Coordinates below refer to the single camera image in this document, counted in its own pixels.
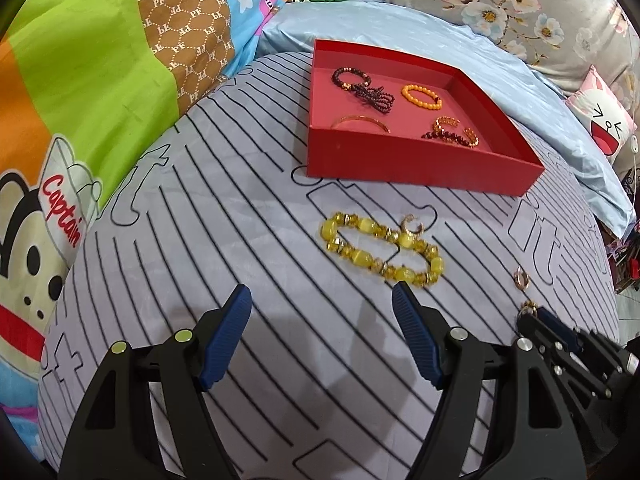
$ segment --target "yellow beaded bracelet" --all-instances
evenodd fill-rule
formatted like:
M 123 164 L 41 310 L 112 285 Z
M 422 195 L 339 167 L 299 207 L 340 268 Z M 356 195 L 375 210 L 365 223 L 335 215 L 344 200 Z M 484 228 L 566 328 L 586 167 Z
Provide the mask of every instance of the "yellow beaded bracelet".
M 380 274 L 386 280 L 407 282 L 415 286 L 433 285 L 444 272 L 444 260 L 438 254 L 436 245 L 428 244 L 420 238 L 420 234 L 423 231 L 422 226 L 415 233 L 405 227 L 406 222 L 412 219 L 413 216 L 411 215 L 405 217 L 401 224 L 402 229 L 393 230 L 390 227 L 378 224 L 371 218 L 361 218 L 356 214 L 337 212 L 331 218 L 322 222 L 320 235 L 322 240 L 327 242 L 327 251 L 339 254 L 343 258 L 350 260 L 357 267 L 363 267 L 371 272 Z M 356 228 L 361 233 L 381 238 L 400 248 L 414 250 L 427 261 L 428 270 L 416 272 L 409 267 L 396 267 L 386 263 L 381 258 L 374 258 L 371 253 L 354 247 L 340 238 L 338 236 L 340 227 Z
M 422 92 L 423 94 L 427 94 L 430 98 L 435 101 L 435 104 L 425 103 L 420 101 L 420 99 L 415 98 L 409 92 L 411 90 L 415 90 L 417 92 Z M 438 97 L 438 94 L 433 90 L 429 90 L 424 86 L 419 85 L 406 85 L 402 88 L 402 96 L 407 99 L 410 103 L 417 105 L 422 108 L 427 108 L 427 110 L 440 110 L 442 108 L 442 99 Z

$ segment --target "bedsheet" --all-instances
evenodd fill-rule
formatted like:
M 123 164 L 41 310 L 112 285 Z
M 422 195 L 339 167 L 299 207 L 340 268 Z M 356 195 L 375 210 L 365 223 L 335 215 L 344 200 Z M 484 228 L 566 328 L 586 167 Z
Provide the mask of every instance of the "bedsheet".
M 519 59 L 468 27 L 380 2 L 348 0 L 287 4 L 264 28 L 257 55 L 311 52 L 316 38 L 402 50 L 463 70 L 509 117 L 562 155 L 591 211 L 622 238 L 636 218 L 602 151 L 548 84 Z
M 242 282 L 252 316 L 225 378 L 204 395 L 240 476 L 403 480 L 439 393 L 402 338 L 392 284 L 325 250 L 319 227 L 337 210 L 394 228 L 419 216 L 446 269 L 414 291 L 481 340 L 510 344 L 527 298 L 617 338 L 600 234 L 556 150 L 516 123 L 546 168 L 522 198 L 308 178 L 310 62 L 262 57 L 200 100 L 145 151 L 96 221 L 42 357 L 40 434 L 56 468 L 109 346 L 162 342 Z M 421 265 L 411 251 L 341 234 L 394 265 Z M 518 265 L 532 277 L 526 293 L 511 277 Z M 164 463 L 181 474 L 161 389 L 152 391 Z M 465 472 L 478 466 L 492 395 L 482 391 Z
M 0 409 L 34 453 L 44 333 L 78 247 L 282 3 L 27 0 L 0 43 Z

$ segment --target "silver rivet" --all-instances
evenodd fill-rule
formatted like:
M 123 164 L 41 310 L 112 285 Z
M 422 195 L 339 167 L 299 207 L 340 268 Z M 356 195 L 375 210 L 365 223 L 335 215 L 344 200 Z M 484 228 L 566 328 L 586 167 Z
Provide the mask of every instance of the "silver rivet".
M 456 341 L 464 341 L 467 337 L 469 337 L 469 332 L 467 332 L 461 326 L 455 326 L 451 329 L 449 335 Z
M 524 350 L 525 352 L 528 352 L 533 348 L 533 343 L 531 342 L 531 339 L 527 339 L 526 337 L 521 337 L 520 339 L 518 339 L 518 348 L 520 350 Z
M 111 351 L 114 354 L 122 354 L 127 349 L 127 343 L 124 341 L 116 341 L 111 345 Z
M 178 330 L 178 332 L 175 333 L 174 337 L 178 343 L 186 343 L 193 337 L 193 332 L 188 328 L 185 328 L 184 330 Z

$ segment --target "gold bracelet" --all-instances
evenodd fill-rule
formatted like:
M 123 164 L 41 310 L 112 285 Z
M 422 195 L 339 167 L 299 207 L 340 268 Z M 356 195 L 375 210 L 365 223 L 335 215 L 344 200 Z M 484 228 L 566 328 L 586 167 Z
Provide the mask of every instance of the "gold bracelet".
M 454 117 L 447 117 L 447 116 L 438 117 L 433 123 L 433 133 L 436 136 L 442 136 L 445 133 L 445 129 L 442 127 L 441 123 L 448 124 L 449 126 L 453 126 L 455 128 L 460 124 L 460 121 Z M 474 131 L 471 128 L 465 128 L 462 131 L 469 139 L 468 147 L 473 148 L 480 143 L 478 136 L 474 133 Z
M 417 92 L 422 92 L 423 94 L 427 94 L 430 98 L 432 98 L 435 101 L 435 104 L 425 103 L 420 101 L 420 99 L 416 99 L 414 96 L 409 94 L 411 90 L 415 90 Z M 402 95 L 410 103 L 413 103 L 414 105 L 417 105 L 422 108 L 427 108 L 427 110 L 440 110 L 442 108 L 442 99 L 438 97 L 436 92 L 434 92 L 433 90 L 429 90 L 424 86 L 406 85 L 402 88 Z
M 331 218 L 322 222 L 320 235 L 322 240 L 327 242 L 327 251 L 340 254 L 343 258 L 351 260 L 351 263 L 355 266 L 369 269 L 371 272 L 380 274 L 386 280 L 407 282 L 415 286 L 433 285 L 444 272 L 444 260 L 438 254 L 438 246 L 428 244 L 420 238 L 424 231 L 422 224 L 420 224 L 420 228 L 416 232 L 409 231 L 406 223 L 413 219 L 412 215 L 406 216 L 402 220 L 401 230 L 393 230 L 390 227 L 378 224 L 371 218 L 360 218 L 356 214 L 337 212 Z M 371 253 L 354 247 L 340 238 L 338 236 L 340 227 L 356 228 L 361 233 L 381 238 L 400 248 L 414 250 L 427 261 L 428 269 L 424 272 L 417 272 L 409 267 L 396 267 L 386 263 L 381 258 L 374 258 Z
M 383 123 L 382 121 L 379 121 L 377 119 L 374 119 L 373 117 L 366 116 L 366 115 L 346 115 L 344 117 L 341 117 L 337 121 L 335 121 L 335 123 L 331 125 L 331 128 L 333 129 L 338 124 L 345 123 L 346 121 L 369 121 L 370 123 L 374 123 L 374 124 L 377 124 L 378 126 L 380 126 L 380 128 L 385 130 L 386 133 L 388 133 L 388 134 L 391 133 L 391 130 L 388 128 L 388 126 L 386 126 L 385 123 Z

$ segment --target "blue gripper pad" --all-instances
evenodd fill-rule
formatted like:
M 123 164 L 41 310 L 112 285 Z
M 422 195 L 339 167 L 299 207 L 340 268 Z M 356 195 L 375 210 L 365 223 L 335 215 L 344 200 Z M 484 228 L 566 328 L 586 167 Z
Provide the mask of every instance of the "blue gripper pad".
M 569 352 L 573 352 L 574 354 L 580 352 L 576 333 L 543 306 L 538 308 L 538 319 L 549 329 L 553 330 L 562 342 L 566 343 Z
M 438 346 L 424 321 L 416 312 L 416 308 L 423 307 L 410 290 L 405 290 L 400 285 L 401 282 L 396 283 L 391 292 L 394 314 L 420 375 L 438 388 L 443 379 Z
M 204 351 L 204 365 L 198 380 L 205 391 L 225 376 L 251 315 L 251 291 L 247 286 L 239 287 L 239 290 L 232 294 L 235 297 L 229 298 L 232 302 L 223 307 L 226 310 L 225 317 Z

